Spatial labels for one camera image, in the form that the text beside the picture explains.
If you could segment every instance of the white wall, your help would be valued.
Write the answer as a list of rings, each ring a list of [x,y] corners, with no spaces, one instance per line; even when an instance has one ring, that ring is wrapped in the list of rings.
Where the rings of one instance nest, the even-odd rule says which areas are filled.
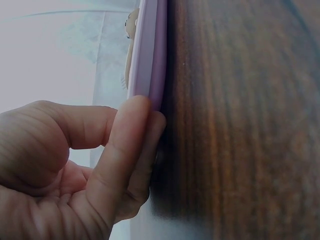
[[[37,100],[118,108],[126,99],[124,23],[138,5],[139,0],[1,1],[0,113]],[[72,9],[77,11],[63,12]],[[39,15],[19,18],[29,14]],[[71,150],[69,158],[95,166],[102,150]],[[116,224],[110,239],[129,240],[130,221]]]

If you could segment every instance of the dark brown wood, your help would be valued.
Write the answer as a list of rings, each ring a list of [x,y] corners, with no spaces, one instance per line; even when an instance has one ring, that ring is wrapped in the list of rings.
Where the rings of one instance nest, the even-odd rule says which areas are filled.
[[[169,0],[162,110],[132,240],[320,239],[319,0]]]

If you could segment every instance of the wooden surface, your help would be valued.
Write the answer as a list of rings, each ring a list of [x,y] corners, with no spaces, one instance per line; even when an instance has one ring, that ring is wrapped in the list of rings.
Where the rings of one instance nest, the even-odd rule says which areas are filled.
[[[132,240],[320,239],[320,1],[168,2],[168,126]]]

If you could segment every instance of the hand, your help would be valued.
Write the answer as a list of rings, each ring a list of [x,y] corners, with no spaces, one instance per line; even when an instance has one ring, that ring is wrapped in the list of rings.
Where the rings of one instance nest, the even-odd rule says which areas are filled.
[[[119,111],[40,101],[0,114],[0,239],[108,239],[147,200],[164,128],[142,96]],[[100,145],[95,169],[68,160]]]

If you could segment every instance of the phone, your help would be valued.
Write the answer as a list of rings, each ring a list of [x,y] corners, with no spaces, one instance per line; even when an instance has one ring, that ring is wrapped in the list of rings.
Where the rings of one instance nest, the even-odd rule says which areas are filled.
[[[159,111],[167,64],[167,0],[140,0],[127,98],[149,97]]]

